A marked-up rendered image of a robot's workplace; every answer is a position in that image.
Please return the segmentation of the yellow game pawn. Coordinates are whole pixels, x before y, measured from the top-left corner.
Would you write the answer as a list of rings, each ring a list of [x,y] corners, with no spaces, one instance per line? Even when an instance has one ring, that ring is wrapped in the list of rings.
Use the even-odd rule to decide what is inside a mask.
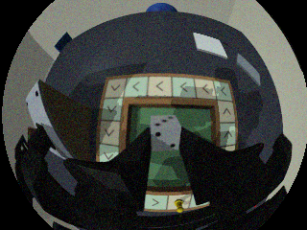
[[[183,204],[183,200],[181,199],[177,199],[176,202],[174,202],[174,206],[177,206],[177,212],[183,212],[183,206],[181,206],[181,204]]]

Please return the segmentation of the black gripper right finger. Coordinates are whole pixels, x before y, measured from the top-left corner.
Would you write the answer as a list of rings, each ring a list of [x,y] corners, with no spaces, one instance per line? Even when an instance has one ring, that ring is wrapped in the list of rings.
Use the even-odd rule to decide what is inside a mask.
[[[189,183],[197,206],[210,202],[208,198],[218,192],[234,170],[241,168],[252,158],[260,156],[264,143],[256,143],[245,149],[226,150],[197,137],[191,130],[181,127],[177,148],[184,161]]]

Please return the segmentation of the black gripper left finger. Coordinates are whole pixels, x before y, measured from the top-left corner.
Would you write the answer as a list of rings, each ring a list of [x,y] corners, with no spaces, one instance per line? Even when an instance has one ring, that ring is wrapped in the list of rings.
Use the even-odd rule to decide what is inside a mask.
[[[65,168],[81,183],[107,191],[120,192],[135,211],[145,211],[147,180],[151,160],[151,128],[146,127],[118,156],[106,162],[65,158]]]

